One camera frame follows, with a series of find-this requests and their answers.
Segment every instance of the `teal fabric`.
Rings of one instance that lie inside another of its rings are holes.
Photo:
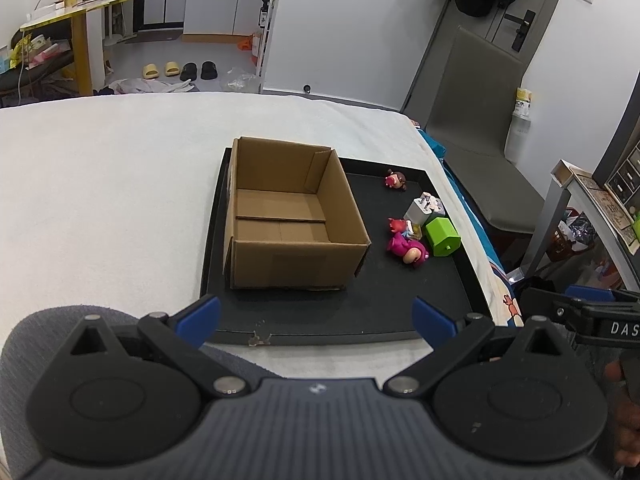
[[[447,149],[442,144],[440,144],[437,140],[432,139],[425,131],[421,130],[420,128],[418,128],[418,132],[420,133],[422,138],[431,148],[431,151],[435,153],[435,155],[438,157],[438,160],[442,164],[444,160],[444,155],[445,153],[447,153]],[[449,182],[451,183],[454,191],[456,192],[456,195],[460,199],[460,202],[462,202],[462,205],[464,206],[466,213],[469,216],[469,219],[471,220],[471,223],[474,229],[476,230],[476,233],[478,233],[478,238],[480,238],[480,242],[482,243],[482,248],[484,248],[484,252],[486,253],[486,256],[489,258],[489,260],[491,260],[491,262],[496,267],[498,267],[502,272],[504,272],[504,268],[500,263],[500,259],[498,258],[498,255],[495,253],[494,246],[491,244],[491,241],[489,240],[489,237],[487,236],[486,232],[484,232],[484,228],[482,227],[482,224],[478,220],[478,217],[476,217],[476,215],[473,213],[473,211],[471,211],[470,207],[466,203],[465,197],[462,195],[462,192],[460,191],[460,186],[458,185],[456,178],[453,176],[453,174],[451,174],[451,172],[444,165],[442,168],[444,169],[444,172],[447,175]]]

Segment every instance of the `blue gripper pad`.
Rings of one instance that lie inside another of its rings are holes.
[[[453,320],[421,298],[415,298],[411,310],[415,331],[434,350],[458,333]]]
[[[595,288],[593,286],[569,285],[564,295],[587,301],[616,301],[613,292],[608,288]]]
[[[175,333],[194,348],[200,348],[218,327],[220,300],[204,297],[186,310],[191,311],[175,323]]]

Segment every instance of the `black slipper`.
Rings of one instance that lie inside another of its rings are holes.
[[[203,79],[215,79],[218,77],[218,71],[216,65],[212,61],[205,61],[202,64],[202,72],[200,77]]]
[[[187,81],[187,79],[191,79],[195,81],[198,78],[198,67],[195,63],[187,63],[182,67],[182,72],[180,72],[180,81]]]

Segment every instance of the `slipper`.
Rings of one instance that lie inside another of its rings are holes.
[[[198,78],[198,67],[195,63],[187,63],[182,67],[182,72],[180,73],[180,81],[187,81],[187,79],[191,79],[192,81]]]
[[[142,77],[145,79],[155,79],[159,75],[160,73],[158,72],[158,67],[155,66],[153,63],[146,65],[142,69]]]
[[[180,66],[175,61],[170,61],[164,66],[164,75],[171,77],[180,73]]]
[[[218,77],[218,71],[216,65],[212,61],[205,61],[202,64],[202,72],[200,73],[203,79],[215,79]]]

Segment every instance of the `open cardboard box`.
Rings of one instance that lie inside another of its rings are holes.
[[[335,150],[234,140],[223,268],[232,288],[335,289],[371,244]]]

